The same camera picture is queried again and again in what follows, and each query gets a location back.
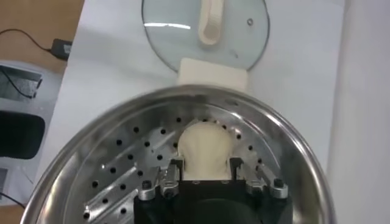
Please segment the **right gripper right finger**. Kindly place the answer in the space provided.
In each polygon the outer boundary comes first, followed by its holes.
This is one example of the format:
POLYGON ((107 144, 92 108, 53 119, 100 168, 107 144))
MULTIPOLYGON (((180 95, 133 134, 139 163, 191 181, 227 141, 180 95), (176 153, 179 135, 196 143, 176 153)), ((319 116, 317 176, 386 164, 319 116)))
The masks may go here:
POLYGON ((244 180, 246 191, 249 194, 253 195, 257 192, 265 192, 272 198, 278 200, 288 198, 288 185, 264 164, 257 165, 253 168, 241 158, 231 157, 230 172, 232 180, 244 180))

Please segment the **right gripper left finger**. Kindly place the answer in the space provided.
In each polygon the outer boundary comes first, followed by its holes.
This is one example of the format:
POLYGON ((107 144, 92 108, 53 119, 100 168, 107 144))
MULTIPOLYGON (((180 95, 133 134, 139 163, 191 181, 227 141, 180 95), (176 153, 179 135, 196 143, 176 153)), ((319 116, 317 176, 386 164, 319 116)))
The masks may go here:
POLYGON ((145 171, 138 186, 139 200, 153 200, 157 194, 163 198, 175 197, 179 193, 179 182, 183 180, 184 159, 171 159, 168 168, 163 171, 160 167, 152 167, 145 171))

